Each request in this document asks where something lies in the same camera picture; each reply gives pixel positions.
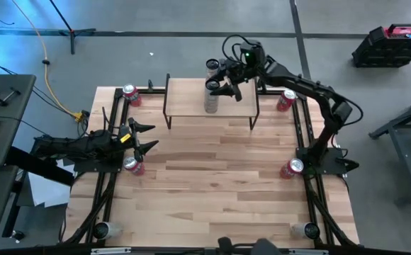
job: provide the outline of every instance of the black toolbox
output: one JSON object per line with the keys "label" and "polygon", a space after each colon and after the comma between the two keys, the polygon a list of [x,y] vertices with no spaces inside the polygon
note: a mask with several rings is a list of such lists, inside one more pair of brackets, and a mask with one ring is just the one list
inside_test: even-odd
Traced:
{"label": "black toolbox", "polygon": [[402,67],[411,61],[411,24],[378,27],[352,53],[355,67]]}

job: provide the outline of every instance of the white paper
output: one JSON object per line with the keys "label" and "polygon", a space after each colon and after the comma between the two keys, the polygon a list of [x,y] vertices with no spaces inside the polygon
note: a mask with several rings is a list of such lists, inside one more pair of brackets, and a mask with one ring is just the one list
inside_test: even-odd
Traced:
{"label": "white paper", "polygon": [[[62,160],[57,161],[57,166],[61,169],[73,173],[74,165],[64,166]],[[42,176],[29,173],[30,189],[33,194],[35,205],[45,203],[45,207],[61,205],[69,202],[70,186],[50,181]]]}

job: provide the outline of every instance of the yellow cable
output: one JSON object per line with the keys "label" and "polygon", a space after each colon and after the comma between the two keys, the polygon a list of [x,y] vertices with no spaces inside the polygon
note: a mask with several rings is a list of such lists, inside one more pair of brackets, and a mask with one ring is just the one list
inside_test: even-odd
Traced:
{"label": "yellow cable", "polygon": [[[42,36],[40,35],[40,33],[38,32],[38,29],[34,26],[34,24],[32,23],[32,21],[30,21],[30,19],[27,17],[27,15],[23,12],[23,10],[21,10],[20,6],[15,2],[15,0],[12,0],[12,2],[15,4],[16,8],[18,8],[18,10],[20,10],[21,14],[23,14],[23,16],[26,18],[26,20],[28,20],[29,24],[33,27],[33,30],[37,33],[37,37],[40,39],[40,42],[42,43],[42,47],[43,47],[43,53],[45,55],[45,60],[48,60],[48,55],[47,55],[47,48],[45,46],[45,42],[43,41]],[[51,96],[54,98],[54,100],[56,101],[57,105],[64,111],[68,112],[68,114],[70,114],[71,116],[73,116],[77,121],[81,120],[82,117],[82,113],[73,113],[70,110],[68,110],[67,108],[65,108],[57,99],[56,95],[52,92],[51,89],[51,85],[50,82],[48,81],[48,65],[45,65],[45,84],[47,84],[48,90],[50,91]]]}

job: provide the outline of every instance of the black metal frame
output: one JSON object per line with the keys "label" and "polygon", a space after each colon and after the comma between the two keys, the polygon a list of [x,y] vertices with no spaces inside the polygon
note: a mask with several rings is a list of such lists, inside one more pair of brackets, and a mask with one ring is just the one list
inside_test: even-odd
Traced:
{"label": "black metal frame", "polygon": [[[398,130],[399,129],[411,129],[411,125],[408,123],[411,122],[411,107],[405,113],[401,114],[394,120],[389,121],[385,125],[382,125],[374,132],[370,132],[368,135],[372,139],[378,139],[381,135],[389,134],[393,142],[393,146],[398,154],[398,158],[402,166],[407,169],[411,175],[411,160],[406,154],[406,148],[402,141],[399,138]],[[395,204],[399,206],[411,204],[411,196],[401,197],[395,200]]]}
{"label": "black metal frame", "polygon": [[[168,85],[168,80],[169,80],[169,74],[167,74],[167,85]],[[281,90],[280,89],[262,89],[261,91],[258,90],[258,86],[256,85],[256,93],[257,93],[257,98],[259,98],[259,95],[279,95]],[[165,113],[165,106],[166,106],[166,96],[167,96],[167,88],[160,88],[160,89],[154,89],[152,87],[149,87],[147,89],[144,88],[138,88],[139,93],[141,94],[164,94],[165,100],[164,100],[164,109],[163,109],[163,114],[165,117],[165,120],[167,123],[167,116]],[[115,89],[114,93],[114,98],[113,98],[113,107],[111,109],[111,115],[110,115],[110,123],[113,123],[116,121],[116,113],[118,109],[118,104],[119,100],[122,98],[123,92],[122,89]],[[128,107],[129,107],[129,102],[124,99],[124,106],[122,110],[122,114],[120,117],[120,122],[121,124],[125,123],[127,118],[128,118]],[[309,114],[309,109],[308,109],[308,104],[306,103],[306,99],[304,97],[300,97],[297,101],[301,101],[302,107],[303,107],[303,112],[305,114],[305,121],[308,129],[308,139],[310,142],[314,139],[313,135],[313,128],[311,125],[311,119],[310,119],[310,114]],[[298,146],[300,148],[303,148],[305,146],[303,142],[303,136],[302,136],[302,127],[300,124],[300,117],[298,113],[298,106],[297,106],[297,101],[293,104],[293,116],[294,116],[294,123],[295,123],[295,132],[297,135],[297,141],[298,141]],[[337,227],[336,222],[332,219],[330,214],[328,213],[327,209],[327,201],[325,199],[325,190],[323,187],[322,183],[322,177],[319,174],[315,174],[313,177],[309,175],[304,175],[304,182],[305,182],[305,190],[306,190],[306,196],[307,196],[307,202],[308,202],[308,212],[310,214],[310,220],[311,222],[314,222],[317,224],[317,216],[315,214],[315,206],[317,209],[321,212],[321,214],[324,216],[325,220],[325,233],[327,236],[327,243],[328,244],[334,244],[333,241],[333,236],[332,236],[332,231],[331,228],[328,224],[328,221],[331,221],[333,230],[336,232],[341,232],[341,230]],[[311,179],[316,179],[317,182],[317,187],[318,191],[317,193],[314,192],[313,187],[310,184]],[[94,194],[94,201],[93,201],[93,206],[91,209],[91,212],[89,213],[88,217],[85,219],[84,223],[81,225],[81,227],[75,232],[74,236],[66,241],[66,243],[77,243],[81,240],[81,238],[86,234],[86,243],[92,243],[92,227],[95,225],[95,219],[96,216],[98,215],[98,212],[101,210],[103,205],[105,206],[105,213],[103,214],[103,221],[109,220],[109,215],[111,212],[111,205],[113,201],[113,193],[114,193],[114,188],[115,188],[115,182],[117,179],[117,173],[111,173],[110,179],[108,181],[108,185],[106,188],[106,191],[103,192],[103,195],[101,195],[101,190],[103,187],[103,182],[105,179],[105,173],[99,173],[98,174],[98,179],[96,183],[96,190]],[[353,244],[349,243],[348,239],[340,239],[343,244]],[[99,241],[101,245],[105,244],[104,240]],[[321,244],[322,241],[320,240],[315,240],[315,246]]]}
{"label": "black metal frame", "polygon": [[53,7],[55,7],[57,14],[59,14],[59,17],[61,17],[62,21],[66,25],[66,27],[69,30],[59,30],[58,33],[63,36],[69,36],[70,37],[70,53],[72,55],[75,54],[75,37],[77,37],[80,33],[94,33],[96,31],[95,28],[87,28],[87,29],[81,29],[81,30],[73,30],[68,22],[65,20],[64,16],[62,13],[59,11],[57,8],[56,4],[54,3],[53,0],[50,0],[50,3],[52,4]]}
{"label": "black metal frame", "polygon": [[[172,116],[168,116],[166,114],[166,104],[167,104],[167,98],[168,98],[168,86],[169,86],[169,79],[171,78],[170,74],[166,74],[166,84],[165,84],[165,89],[164,89],[164,100],[163,100],[163,116],[164,120],[166,121],[166,125],[168,129],[171,129],[171,124],[172,124]],[[253,130],[254,126],[256,125],[257,118],[259,117],[259,94],[260,91],[258,90],[258,84],[256,79],[254,79],[254,90],[256,92],[256,116],[249,117],[249,129]]]}
{"label": "black metal frame", "polygon": [[[141,94],[166,94],[165,88],[154,89],[149,87],[148,89],[138,88]],[[260,95],[279,95],[281,90],[279,89],[272,89],[272,90],[263,90],[258,91]],[[122,98],[123,92],[122,89],[116,89],[114,93],[114,100],[113,100],[113,108],[111,109],[111,116],[110,116],[110,123],[116,121],[116,113],[118,109],[119,100]],[[128,101],[124,99],[124,108],[122,111],[122,115],[120,118],[121,123],[125,123],[128,116]],[[305,121],[307,125],[307,132],[308,132],[308,139],[312,140],[313,130],[311,126],[311,120],[308,111],[308,105],[306,100],[303,98],[299,98],[301,101],[303,111],[305,114]],[[300,117],[298,113],[298,105],[297,101],[293,104],[293,117],[295,123],[295,133],[297,135],[297,141],[299,147],[304,147],[304,141],[302,136],[302,127],[300,124]],[[106,189],[103,193],[101,193],[103,182],[105,179],[106,173],[99,173],[98,180],[96,183],[96,191],[94,194],[94,202],[91,212],[88,214],[86,219],[81,224],[81,227],[63,243],[58,244],[57,246],[39,246],[39,247],[32,247],[32,248],[25,248],[25,249],[6,249],[0,250],[0,254],[91,254],[94,252],[94,249],[102,249],[105,247],[105,240],[99,240],[97,242],[92,242],[92,227],[95,225],[95,221],[97,215],[101,211],[101,208],[105,206],[104,214],[103,214],[103,221],[108,221],[111,213],[111,206],[113,201],[113,194],[114,188],[117,180],[118,173],[111,173],[108,184]],[[317,222],[317,216],[315,214],[315,207],[321,212],[322,216],[324,217],[325,225],[329,225],[326,227],[325,232],[327,235],[327,244],[323,244],[320,239],[315,240],[315,248],[311,249],[279,249],[282,254],[326,254],[327,251],[330,251],[329,254],[351,254],[351,255],[359,255],[359,254],[384,254],[384,255],[398,255],[398,254],[411,254],[405,252],[398,252],[398,251],[386,251],[386,250],[378,250],[378,249],[367,249],[362,246],[357,245],[342,245],[337,246],[334,245],[332,240],[332,232],[335,233],[342,233],[342,231],[337,226],[336,222],[333,220],[332,216],[328,213],[326,201],[325,201],[325,193],[323,189],[322,179],[320,175],[310,176],[304,175],[304,182],[305,182],[305,190],[308,202],[308,212],[310,214],[310,221]],[[310,180],[315,178],[317,181],[317,193],[314,192],[313,187],[310,183]],[[86,242],[83,244],[78,244],[82,237],[87,233]],[[337,235],[338,240],[342,244],[353,244],[350,240],[344,238],[340,238],[340,234]],[[218,255],[219,251],[216,248],[191,248],[191,247],[121,247],[122,250],[127,249],[127,252],[140,252],[140,253],[188,253],[189,251],[195,251],[195,253],[203,252],[204,255]],[[248,254],[250,255],[251,248],[242,248],[239,249],[239,254]]]}

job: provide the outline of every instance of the wooden shelf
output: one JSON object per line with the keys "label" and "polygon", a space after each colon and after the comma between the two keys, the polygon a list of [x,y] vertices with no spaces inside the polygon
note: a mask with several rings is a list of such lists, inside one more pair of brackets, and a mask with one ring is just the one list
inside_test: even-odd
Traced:
{"label": "wooden shelf", "polygon": [[168,117],[256,117],[257,94],[253,80],[240,84],[242,100],[220,96],[218,111],[206,113],[204,110],[204,84],[206,79],[173,78],[168,80],[166,115]]}

